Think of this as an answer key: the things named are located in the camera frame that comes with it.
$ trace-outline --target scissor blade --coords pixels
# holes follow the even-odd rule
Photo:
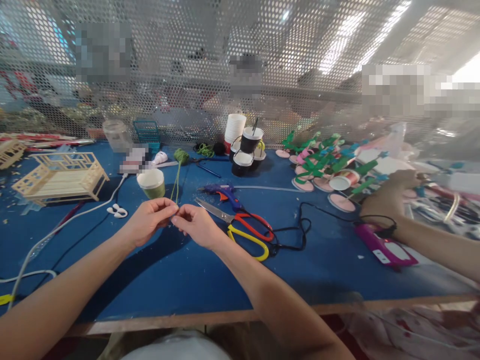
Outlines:
[[[212,204],[209,204],[208,202],[200,200],[198,197],[195,199],[195,201],[198,203],[198,205],[207,210],[210,214],[215,215],[217,218],[222,219],[226,223],[230,224],[235,218],[235,216],[228,215],[226,212],[223,212],[222,210],[213,206]]]

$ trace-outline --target black paper cup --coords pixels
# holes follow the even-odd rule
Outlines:
[[[234,155],[238,153],[240,150],[240,136],[235,139],[235,141],[231,144],[230,146],[230,154],[229,154],[229,159],[230,162],[234,162]]]
[[[257,147],[255,149],[255,152],[253,153],[253,162],[251,163],[251,166],[248,170],[249,171],[257,170],[259,166],[262,164],[262,161],[265,160],[266,156],[267,156],[267,153],[265,152],[265,150],[262,150],[260,147]]]
[[[238,151],[233,156],[233,163],[231,164],[231,173],[236,177],[241,178],[249,171],[249,167],[252,166],[253,162],[254,162],[254,156],[252,154],[248,154],[243,151]]]
[[[240,150],[244,153],[251,154],[257,148],[260,140],[264,136],[264,131],[261,128],[246,127],[241,134]]]

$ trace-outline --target person's left hand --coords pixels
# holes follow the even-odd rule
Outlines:
[[[166,197],[143,202],[125,225],[116,233],[123,241],[141,247],[160,228],[165,228],[179,207]]]

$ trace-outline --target stack of paper cups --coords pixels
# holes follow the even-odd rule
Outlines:
[[[230,114],[226,122],[225,142],[231,144],[242,135],[247,118],[241,114]]]

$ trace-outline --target blue tabletop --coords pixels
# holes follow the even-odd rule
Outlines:
[[[120,157],[112,153],[107,143],[97,143],[79,149],[94,152],[110,176],[100,193],[102,201],[110,198],[121,176],[117,174]],[[17,276],[30,248],[48,234],[75,204],[50,205],[38,212],[20,213],[24,206],[16,205],[13,181],[31,171],[37,162],[26,158],[0,172],[7,177],[6,187],[0,189],[0,277]],[[220,204],[218,195],[199,193],[206,184],[257,185],[290,188],[294,171],[288,159],[280,159],[273,151],[267,152],[259,171],[250,177],[238,178],[231,174],[229,162],[209,162],[207,167],[222,175],[218,179],[194,164],[180,170],[179,203],[195,204],[199,197],[231,213],[227,203]],[[162,169],[166,194],[170,195],[177,167]],[[355,214],[345,214],[333,208],[327,194],[315,189],[310,193],[238,189],[236,196],[247,210],[264,217],[274,229],[295,226],[298,223],[300,202],[311,202],[322,209],[347,220]],[[134,176],[127,178],[120,188],[116,202],[130,215],[141,202],[147,200]],[[86,203],[81,211],[98,205]],[[126,219],[114,218],[106,207],[73,220],[43,249],[27,267],[27,272],[53,269],[62,272],[85,254],[111,237]],[[326,213],[305,207],[303,216],[311,219],[312,229],[307,235],[304,251],[281,250],[263,264],[284,279],[309,304],[337,304],[351,301],[358,293],[364,300],[393,300],[417,297],[441,297],[476,292],[449,272],[436,265],[420,265],[395,272],[373,256],[355,235],[353,225]],[[226,229],[224,223],[218,223]],[[283,244],[301,243],[299,231],[282,232]],[[254,255],[260,255],[253,243],[241,244]],[[47,276],[24,278],[19,298],[27,296]],[[0,284],[0,296],[12,291],[13,283]],[[248,310],[252,306],[233,275],[209,250],[198,246],[173,226],[159,230],[143,248],[132,253],[103,284],[88,303],[79,322],[120,320],[134,317],[169,316],[192,313]],[[0,314],[6,306],[0,307]]]

